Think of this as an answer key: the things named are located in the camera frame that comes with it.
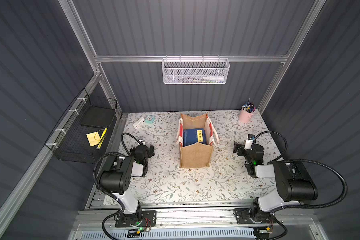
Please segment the blue book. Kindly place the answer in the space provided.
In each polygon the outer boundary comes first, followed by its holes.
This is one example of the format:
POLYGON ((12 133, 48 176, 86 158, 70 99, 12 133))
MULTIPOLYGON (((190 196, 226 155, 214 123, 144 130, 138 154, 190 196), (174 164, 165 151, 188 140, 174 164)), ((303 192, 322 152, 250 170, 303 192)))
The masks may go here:
POLYGON ((183 146, 201 143, 206 145, 207 138, 204 129, 185 129, 183 130, 183 146))

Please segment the jute canvas bag red trim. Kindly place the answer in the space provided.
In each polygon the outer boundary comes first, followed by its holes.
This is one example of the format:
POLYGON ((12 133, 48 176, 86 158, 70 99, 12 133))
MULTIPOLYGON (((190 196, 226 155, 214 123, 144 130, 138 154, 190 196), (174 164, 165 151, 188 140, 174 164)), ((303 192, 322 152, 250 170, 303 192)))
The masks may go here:
POLYGON ((214 148, 220 143, 208 114, 197 117, 181 114, 176 140, 181 167, 185 169, 209 167, 214 148))

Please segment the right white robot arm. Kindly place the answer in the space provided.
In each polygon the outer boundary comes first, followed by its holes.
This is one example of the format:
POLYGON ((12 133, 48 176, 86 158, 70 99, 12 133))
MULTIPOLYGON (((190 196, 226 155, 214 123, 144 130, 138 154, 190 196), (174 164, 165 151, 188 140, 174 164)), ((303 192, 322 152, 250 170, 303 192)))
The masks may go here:
POLYGON ((285 160, 285 147, 275 159, 264 163, 264 147, 257 144, 261 136, 249 134, 244 144, 234 142, 233 152, 245 158, 245 167, 250 177, 273 179, 276 190, 255 198, 249 208, 236 208, 233 214, 239 225, 248 221, 261 224, 265 221, 275 222, 274 214, 284 209, 322 209, 340 203, 348 193, 348 184, 345 178, 332 167, 318 161, 306 159, 285 160), (307 171, 305 164, 312 164, 332 172, 342 184, 342 192, 328 203, 307 205, 306 202, 318 198, 319 191, 307 171))

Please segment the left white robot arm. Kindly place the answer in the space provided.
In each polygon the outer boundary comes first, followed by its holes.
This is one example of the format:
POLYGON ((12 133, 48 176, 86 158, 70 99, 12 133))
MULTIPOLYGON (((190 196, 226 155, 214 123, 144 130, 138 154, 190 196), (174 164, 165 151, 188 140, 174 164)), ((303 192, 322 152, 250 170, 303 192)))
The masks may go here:
POLYGON ((109 219, 115 220, 116 228, 132 227, 127 232, 128 238, 139 238, 147 228, 155 225, 156 216, 156 211, 143 211, 140 202, 129 189, 133 169, 138 169, 141 177, 147 175, 149 158, 155 155, 155 148, 145 145, 130 133, 121 134, 121 143, 126 155, 119 152, 105 153, 96 161, 93 170, 96 188, 119 205, 119 209, 106 216, 101 223, 103 233, 111 240, 116 237, 106 228, 109 219))

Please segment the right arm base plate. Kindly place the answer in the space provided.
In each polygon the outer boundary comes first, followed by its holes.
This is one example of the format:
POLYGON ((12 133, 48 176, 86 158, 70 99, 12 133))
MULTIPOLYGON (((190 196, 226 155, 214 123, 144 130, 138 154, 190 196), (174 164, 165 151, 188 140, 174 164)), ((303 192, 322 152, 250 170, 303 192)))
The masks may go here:
POLYGON ((270 224, 273 225, 273 216, 267 212, 255 212, 251 208, 236 208, 233 210, 238 224, 270 224))

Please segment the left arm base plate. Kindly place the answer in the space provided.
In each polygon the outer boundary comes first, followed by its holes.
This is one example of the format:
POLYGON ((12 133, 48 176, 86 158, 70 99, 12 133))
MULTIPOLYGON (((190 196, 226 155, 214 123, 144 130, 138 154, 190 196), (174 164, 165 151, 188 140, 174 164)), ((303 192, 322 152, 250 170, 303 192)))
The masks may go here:
POLYGON ((114 217, 116 228, 127 227, 155 227, 157 220, 156 211, 137 211, 134 214, 119 214, 114 217))

